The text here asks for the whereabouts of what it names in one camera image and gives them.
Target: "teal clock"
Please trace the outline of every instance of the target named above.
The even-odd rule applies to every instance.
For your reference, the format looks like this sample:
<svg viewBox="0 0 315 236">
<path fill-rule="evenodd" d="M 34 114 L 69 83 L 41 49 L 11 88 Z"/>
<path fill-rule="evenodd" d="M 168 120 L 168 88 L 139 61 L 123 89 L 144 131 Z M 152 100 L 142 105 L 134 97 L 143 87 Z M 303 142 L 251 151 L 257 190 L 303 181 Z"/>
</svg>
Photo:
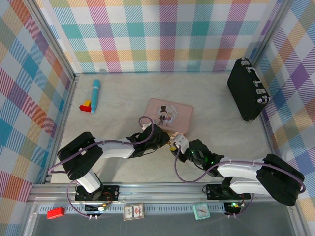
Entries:
<svg viewBox="0 0 315 236">
<path fill-rule="evenodd" d="M 199 203 L 192 206 L 196 220 L 203 220 L 210 217 L 208 204 Z"/>
</svg>

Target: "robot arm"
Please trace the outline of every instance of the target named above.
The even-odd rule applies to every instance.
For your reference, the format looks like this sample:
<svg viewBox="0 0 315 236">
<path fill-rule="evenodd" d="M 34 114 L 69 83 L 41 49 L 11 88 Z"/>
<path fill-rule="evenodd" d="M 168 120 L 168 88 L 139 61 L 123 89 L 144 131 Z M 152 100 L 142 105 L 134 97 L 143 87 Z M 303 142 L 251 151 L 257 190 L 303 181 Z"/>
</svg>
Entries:
<svg viewBox="0 0 315 236">
<path fill-rule="evenodd" d="M 257 193 L 270 195 L 287 206 L 295 205 L 304 176 L 276 155 L 268 154 L 265 158 L 253 162 L 232 161 L 222 155 L 211 153 L 200 140 L 189 142 L 183 135 L 175 137 L 174 145 L 177 149 L 172 153 L 178 156 L 180 161 L 189 160 L 204 171 L 214 166 L 208 174 L 212 177 L 224 178 L 221 187 L 227 197 Z M 278 171 L 268 168 L 270 165 Z M 281 170 L 293 175 L 299 182 Z"/>
<path fill-rule="evenodd" d="M 147 150 L 157 150 L 167 144 L 170 140 L 167 133 L 162 131 L 156 124 L 153 124 L 153 126 L 154 130 L 151 137 L 143 143 L 141 143 L 141 141 L 150 136 L 152 125 L 146 127 L 142 133 L 135 133 L 124 139 L 109 140 L 108 142 L 100 142 L 100 139 L 93 137 L 90 132 L 84 132 L 62 148 L 57 155 L 59 160 L 63 161 L 85 147 L 99 143 L 63 164 L 63 168 L 69 179 L 79 182 L 85 190 L 91 194 L 93 199 L 97 199 L 97 197 L 102 194 L 102 183 L 91 170 L 93 165 L 97 160 L 103 158 L 140 157 L 143 156 Z"/>
<path fill-rule="evenodd" d="M 79 182 L 89 197 L 96 200 L 104 191 L 100 179 L 91 171 L 98 159 L 140 157 L 145 155 L 147 150 L 159 149 L 169 140 L 167 133 L 156 124 L 146 127 L 142 133 L 135 133 L 122 140 L 107 142 L 98 142 L 98 139 L 93 137 L 90 132 L 84 132 L 62 148 L 58 152 L 58 158 L 60 161 L 64 161 L 80 150 L 95 144 L 75 158 L 63 163 L 63 167 L 69 179 Z M 175 137 L 174 145 L 176 148 L 171 152 L 180 161 L 189 160 L 210 176 L 224 178 L 221 188 L 223 194 L 228 198 L 233 199 L 235 194 L 258 193 L 270 195 L 278 202 L 288 206 L 295 205 L 304 176 L 276 155 L 269 154 L 264 159 L 253 162 L 232 161 L 223 155 L 211 153 L 200 140 L 189 142 L 183 135 Z M 270 165 L 278 168 L 278 171 L 269 168 Z"/>
</svg>

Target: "blue marker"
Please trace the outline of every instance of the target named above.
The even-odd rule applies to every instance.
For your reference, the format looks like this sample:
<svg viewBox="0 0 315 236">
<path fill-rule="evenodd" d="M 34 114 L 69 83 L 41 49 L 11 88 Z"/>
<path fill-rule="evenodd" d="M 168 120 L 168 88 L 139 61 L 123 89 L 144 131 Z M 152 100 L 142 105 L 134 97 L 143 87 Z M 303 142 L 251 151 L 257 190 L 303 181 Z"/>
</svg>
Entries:
<svg viewBox="0 0 315 236">
<path fill-rule="evenodd" d="M 93 92 L 92 92 L 92 101 L 91 101 L 91 113 L 95 113 L 98 101 L 98 92 L 100 88 L 100 81 L 94 80 L 93 82 Z"/>
</svg>

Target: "black briefcase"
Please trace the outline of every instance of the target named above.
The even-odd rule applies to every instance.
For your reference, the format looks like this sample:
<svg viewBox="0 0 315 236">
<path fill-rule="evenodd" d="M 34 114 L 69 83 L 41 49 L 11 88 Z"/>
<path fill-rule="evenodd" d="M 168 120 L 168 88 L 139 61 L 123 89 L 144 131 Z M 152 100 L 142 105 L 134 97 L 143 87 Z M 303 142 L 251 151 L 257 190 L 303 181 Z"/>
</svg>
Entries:
<svg viewBox="0 0 315 236">
<path fill-rule="evenodd" d="M 236 60 L 227 85 L 243 120 L 256 119 L 270 97 L 248 58 Z"/>
</svg>

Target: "white floor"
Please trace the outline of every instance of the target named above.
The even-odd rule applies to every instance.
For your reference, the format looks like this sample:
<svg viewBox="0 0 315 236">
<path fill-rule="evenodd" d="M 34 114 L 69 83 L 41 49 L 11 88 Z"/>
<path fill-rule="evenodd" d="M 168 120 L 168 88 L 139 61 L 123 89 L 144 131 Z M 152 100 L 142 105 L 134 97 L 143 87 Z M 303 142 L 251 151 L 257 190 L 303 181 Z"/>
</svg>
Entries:
<svg viewBox="0 0 315 236">
<path fill-rule="evenodd" d="M 229 73 L 82 74 L 73 98 L 62 145 L 84 131 L 102 139 L 121 139 L 142 132 L 138 119 L 150 98 L 193 106 L 186 137 L 200 139 L 211 152 L 236 159 L 258 159 L 270 153 L 260 118 L 244 122 L 226 85 Z M 91 99 L 94 79 L 101 80 L 95 114 L 79 106 Z M 179 182 L 169 146 L 134 159 L 99 160 L 93 170 L 103 182 Z M 192 163 L 178 162 L 180 175 L 193 180 L 203 172 Z M 206 176 L 203 181 L 214 181 Z M 51 182 L 69 182 L 54 174 Z"/>
</svg>

